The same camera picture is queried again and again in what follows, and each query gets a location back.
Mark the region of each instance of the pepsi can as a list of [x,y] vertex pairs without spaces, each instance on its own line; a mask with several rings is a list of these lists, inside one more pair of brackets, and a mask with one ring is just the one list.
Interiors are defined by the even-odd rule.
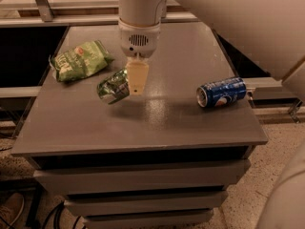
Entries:
[[215,107],[236,102],[245,97],[245,82],[240,77],[204,84],[197,89],[197,101],[201,107]]

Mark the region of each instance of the gray tabletop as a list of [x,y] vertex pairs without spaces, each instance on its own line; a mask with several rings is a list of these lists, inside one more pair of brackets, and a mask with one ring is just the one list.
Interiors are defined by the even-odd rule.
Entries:
[[99,39],[115,61],[71,84],[49,73],[13,147],[16,156],[54,156],[266,143],[246,99],[202,109],[196,89],[233,76],[211,30],[202,23],[164,24],[142,96],[104,104],[96,85],[124,67],[117,26],[71,28],[61,52]]

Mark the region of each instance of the drawer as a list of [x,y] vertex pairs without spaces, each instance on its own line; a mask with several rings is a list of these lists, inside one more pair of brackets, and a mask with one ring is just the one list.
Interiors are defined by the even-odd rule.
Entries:
[[140,196],[117,196],[66,200],[65,206],[75,216],[181,211],[219,207],[228,196],[226,191],[193,193],[148,193]]
[[236,184],[248,159],[35,171],[51,193],[75,195]]
[[195,210],[125,216],[105,216],[85,218],[84,224],[89,229],[139,228],[159,225],[202,223],[209,221],[212,215],[213,210]]

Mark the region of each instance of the green chip bag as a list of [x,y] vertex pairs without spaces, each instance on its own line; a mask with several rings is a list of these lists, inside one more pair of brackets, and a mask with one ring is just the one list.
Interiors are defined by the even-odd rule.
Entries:
[[54,77],[59,82],[87,78],[104,69],[113,57],[100,41],[85,42],[51,59]]

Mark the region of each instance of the crumpled plastic bag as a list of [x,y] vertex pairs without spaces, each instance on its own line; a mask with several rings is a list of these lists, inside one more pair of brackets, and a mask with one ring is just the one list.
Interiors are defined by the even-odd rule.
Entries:
[[96,40],[58,54],[50,60],[50,64],[58,82],[70,82],[98,73],[113,60],[103,44]]
[[127,80],[127,70],[105,78],[97,85],[97,94],[104,103],[113,104],[130,95]]

